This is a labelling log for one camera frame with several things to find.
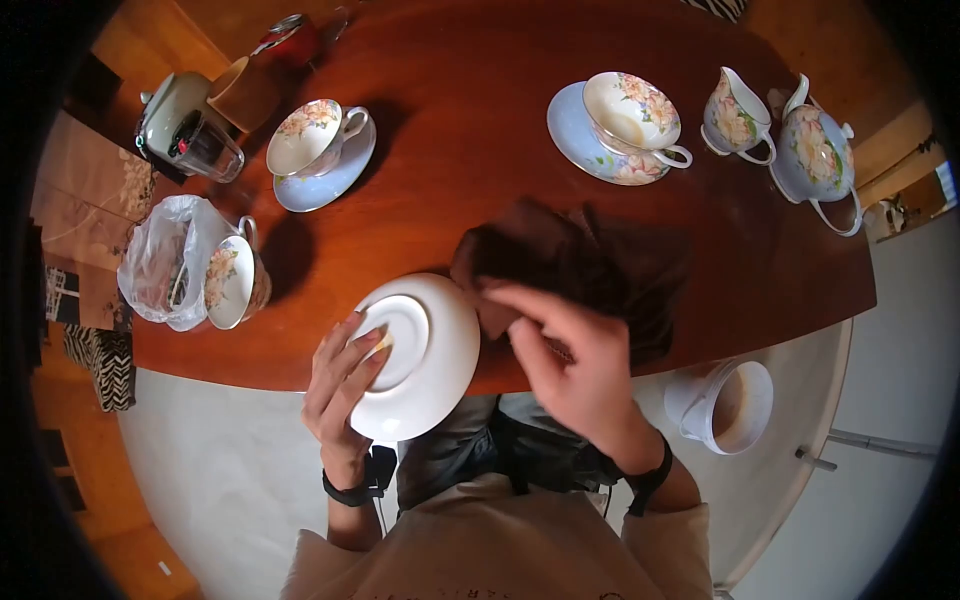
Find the plastic container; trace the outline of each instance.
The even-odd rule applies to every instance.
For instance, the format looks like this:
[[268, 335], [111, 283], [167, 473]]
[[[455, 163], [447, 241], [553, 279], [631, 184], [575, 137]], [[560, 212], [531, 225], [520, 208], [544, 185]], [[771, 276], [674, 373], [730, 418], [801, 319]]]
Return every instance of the plastic container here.
[[717, 454], [739, 454], [752, 446], [770, 420], [773, 403], [766, 367], [743, 360], [723, 362], [705, 376], [681, 375], [663, 396], [667, 417], [680, 434]]

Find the black wrist strap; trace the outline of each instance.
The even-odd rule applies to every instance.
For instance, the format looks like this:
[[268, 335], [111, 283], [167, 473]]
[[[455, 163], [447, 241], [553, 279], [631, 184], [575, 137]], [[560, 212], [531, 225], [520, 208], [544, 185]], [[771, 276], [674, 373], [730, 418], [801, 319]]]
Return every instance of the black wrist strap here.
[[324, 490], [331, 498], [347, 506], [363, 506], [373, 498], [382, 498], [390, 486], [396, 468], [396, 453], [388, 447], [375, 445], [372, 454], [364, 457], [363, 483], [349, 490], [337, 490], [326, 478], [324, 469]]
[[647, 508], [647, 502], [650, 501], [650, 496], [663, 485], [666, 476], [673, 467], [673, 452], [670, 450], [670, 444], [667, 443], [662, 433], [660, 433], [660, 438], [663, 440], [663, 461], [660, 466], [642, 475], [625, 476], [627, 483], [634, 490], [634, 501], [627, 509], [627, 515], [643, 516], [643, 512]]

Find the beige shirt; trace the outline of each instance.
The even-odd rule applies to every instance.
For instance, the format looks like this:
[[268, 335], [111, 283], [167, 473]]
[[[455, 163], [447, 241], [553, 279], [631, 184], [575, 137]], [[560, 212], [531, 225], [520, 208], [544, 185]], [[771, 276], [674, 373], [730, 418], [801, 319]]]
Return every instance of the beige shirt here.
[[370, 552], [300, 530], [282, 600], [712, 598], [706, 504], [626, 515], [622, 540], [582, 492], [513, 495], [489, 473], [402, 515]]

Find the metal rod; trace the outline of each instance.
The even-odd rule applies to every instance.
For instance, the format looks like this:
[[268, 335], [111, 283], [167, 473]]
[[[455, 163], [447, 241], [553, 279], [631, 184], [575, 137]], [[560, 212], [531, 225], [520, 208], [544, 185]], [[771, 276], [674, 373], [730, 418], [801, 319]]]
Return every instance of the metal rod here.
[[823, 459], [817, 458], [812, 454], [810, 454], [809, 452], [807, 452], [802, 447], [797, 448], [797, 451], [794, 452], [793, 455], [799, 458], [800, 460], [804, 461], [805, 463], [808, 463], [809, 465], [813, 465], [814, 468], [821, 468], [831, 473], [837, 470], [836, 464], [830, 461], [825, 461]]
[[913, 444], [900, 440], [888, 440], [886, 438], [876, 438], [851, 431], [843, 431], [842, 429], [830, 429], [827, 441], [851, 445], [856, 448], [863, 448], [892, 456], [915, 458], [922, 461], [932, 461], [937, 458], [937, 454], [940, 452], [940, 448], [932, 444]]

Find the plastic bag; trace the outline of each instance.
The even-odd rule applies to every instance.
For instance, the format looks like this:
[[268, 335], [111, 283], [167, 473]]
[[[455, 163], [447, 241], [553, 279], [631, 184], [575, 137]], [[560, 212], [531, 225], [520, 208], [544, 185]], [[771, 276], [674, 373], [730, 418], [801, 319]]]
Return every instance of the plastic bag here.
[[170, 196], [133, 230], [117, 285], [147, 321], [186, 331], [206, 319], [204, 280], [210, 256], [237, 228], [206, 198]]

